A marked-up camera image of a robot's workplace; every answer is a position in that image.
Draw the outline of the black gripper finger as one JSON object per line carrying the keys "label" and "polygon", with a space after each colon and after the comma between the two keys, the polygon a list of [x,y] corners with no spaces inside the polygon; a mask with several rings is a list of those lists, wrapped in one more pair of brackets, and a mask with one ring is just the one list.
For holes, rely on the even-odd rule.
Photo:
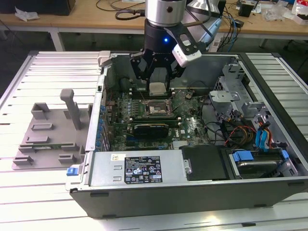
{"label": "black gripper finger", "polygon": [[157,65],[157,67],[164,68],[167,71],[165,77],[165,87],[167,91],[169,91],[171,80],[175,78],[180,78],[185,71],[185,68],[181,67],[179,64],[176,64],[176,66],[173,69],[172,68],[173,62],[174,62],[173,59],[164,58],[163,60],[159,61]]}
{"label": "black gripper finger", "polygon": [[[146,67],[143,71],[139,68],[142,60],[146,62]],[[130,63],[136,78],[144,80],[147,84],[149,84],[151,75],[155,69],[155,60],[156,53],[153,51],[141,51],[139,53],[132,54],[130,56]]]}

